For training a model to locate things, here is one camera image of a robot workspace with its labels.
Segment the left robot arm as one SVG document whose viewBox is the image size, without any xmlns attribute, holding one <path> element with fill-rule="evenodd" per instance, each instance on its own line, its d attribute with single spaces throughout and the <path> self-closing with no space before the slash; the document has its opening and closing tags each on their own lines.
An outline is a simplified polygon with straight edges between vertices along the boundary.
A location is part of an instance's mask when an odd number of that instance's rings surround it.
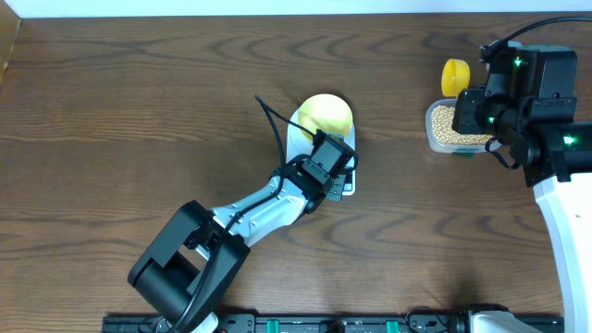
<svg viewBox="0 0 592 333">
<path fill-rule="evenodd" d="M 344 140 L 319 131 L 313 151 L 275 170 L 259 191 L 226 206 L 185 203 L 128 274 L 129 284 L 173 332 L 212 331 L 215 308 L 253 245 L 278 228 L 337 202 L 357 154 Z"/>
</svg>

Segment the yellow measuring scoop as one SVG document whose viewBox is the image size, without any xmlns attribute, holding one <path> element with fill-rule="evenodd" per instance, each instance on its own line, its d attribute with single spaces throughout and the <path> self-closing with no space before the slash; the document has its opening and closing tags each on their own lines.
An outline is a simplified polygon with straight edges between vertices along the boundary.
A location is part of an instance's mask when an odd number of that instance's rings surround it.
<svg viewBox="0 0 592 333">
<path fill-rule="evenodd" d="M 441 91 L 445 97 L 457 97 L 469 86 L 471 71 L 469 65 L 461 59 L 449 59 L 441 75 Z"/>
</svg>

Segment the yellow bowl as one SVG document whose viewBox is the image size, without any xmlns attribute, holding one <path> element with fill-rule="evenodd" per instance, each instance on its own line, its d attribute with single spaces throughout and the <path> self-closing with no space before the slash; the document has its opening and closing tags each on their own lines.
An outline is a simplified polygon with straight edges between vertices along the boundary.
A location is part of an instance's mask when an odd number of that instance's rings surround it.
<svg viewBox="0 0 592 333">
<path fill-rule="evenodd" d="M 309 97 L 298 109 L 297 123 L 312 133 L 347 136 L 353 126 L 352 110 L 340 97 L 321 93 Z"/>
</svg>

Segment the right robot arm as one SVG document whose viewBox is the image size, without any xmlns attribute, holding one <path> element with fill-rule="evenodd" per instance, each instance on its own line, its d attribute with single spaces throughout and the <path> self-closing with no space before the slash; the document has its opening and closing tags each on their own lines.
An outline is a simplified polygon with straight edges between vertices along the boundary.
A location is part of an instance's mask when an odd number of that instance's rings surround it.
<svg viewBox="0 0 592 333">
<path fill-rule="evenodd" d="M 574 121 L 575 51 L 484 45 L 484 85 L 460 91 L 452 127 L 510 149 L 549 231 L 567 332 L 591 329 L 591 125 Z"/>
</svg>

